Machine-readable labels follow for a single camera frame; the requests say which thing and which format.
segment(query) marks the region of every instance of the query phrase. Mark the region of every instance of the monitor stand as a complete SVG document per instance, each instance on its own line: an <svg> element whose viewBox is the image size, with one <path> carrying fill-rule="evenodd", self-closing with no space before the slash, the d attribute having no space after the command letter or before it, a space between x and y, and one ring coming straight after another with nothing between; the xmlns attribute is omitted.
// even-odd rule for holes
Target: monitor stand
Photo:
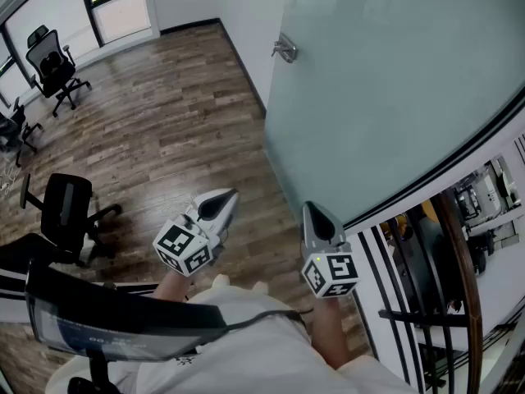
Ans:
<svg viewBox="0 0 525 394"><path fill-rule="evenodd" d="M109 381L107 360L101 351L87 351L91 381L74 377L67 386L67 394L121 394Z"/></svg>

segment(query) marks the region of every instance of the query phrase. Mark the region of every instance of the door handle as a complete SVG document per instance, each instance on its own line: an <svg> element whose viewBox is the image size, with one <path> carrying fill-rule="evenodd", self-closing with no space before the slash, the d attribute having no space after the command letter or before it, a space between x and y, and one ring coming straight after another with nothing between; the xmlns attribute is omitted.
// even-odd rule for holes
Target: door handle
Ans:
<svg viewBox="0 0 525 394"><path fill-rule="evenodd" d="M279 53L283 60L290 64L297 58L297 48L295 44L283 33L280 33L279 40L273 45L272 57L275 56L276 53Z"/></svg>

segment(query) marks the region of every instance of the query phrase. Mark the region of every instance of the mesh backrest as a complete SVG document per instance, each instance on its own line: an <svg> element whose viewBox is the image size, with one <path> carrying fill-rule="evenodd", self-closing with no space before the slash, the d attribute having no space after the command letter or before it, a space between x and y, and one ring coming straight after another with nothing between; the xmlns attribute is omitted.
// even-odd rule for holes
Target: mesh backrest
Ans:
<svg viewBox="0 0 525 394"><path fill-rule="evenodd" d="M31 66L39 73L40 81L49 77L67 58L60 49L58 34L52 30L25 55Z"/></svg>

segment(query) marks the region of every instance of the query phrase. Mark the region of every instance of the monitor screen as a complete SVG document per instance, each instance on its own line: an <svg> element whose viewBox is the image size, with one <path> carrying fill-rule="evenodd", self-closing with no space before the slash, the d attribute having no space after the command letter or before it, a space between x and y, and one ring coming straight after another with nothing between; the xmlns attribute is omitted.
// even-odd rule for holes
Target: monitor screen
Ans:
<svg viewBox="0 0 525 394"><path fill-rule="evenodd" d="M76 355L100 351L107 360L169 360L226 328L216 306L121 293L33 264L26 299L40 342Z"/></svg>

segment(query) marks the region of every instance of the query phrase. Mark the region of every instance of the white shoe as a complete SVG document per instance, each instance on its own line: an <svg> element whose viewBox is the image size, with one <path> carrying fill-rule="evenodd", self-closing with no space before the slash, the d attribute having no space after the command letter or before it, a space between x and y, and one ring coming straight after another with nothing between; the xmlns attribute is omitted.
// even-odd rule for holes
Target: white shoe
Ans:
<svg viewBox="0 0 525 394"><path fill-rule="evenodd" d="M267 295L270 293L270 287L265 282L257 282L253 285L252 291L260 293L262 295Z"/></svg>
<svg viewBox="0 0 525 394"><path fill-rule="evenodd" d="M213 280L212 287L229 286L230 278L226 274L217 274L217 277Z"/></svg>

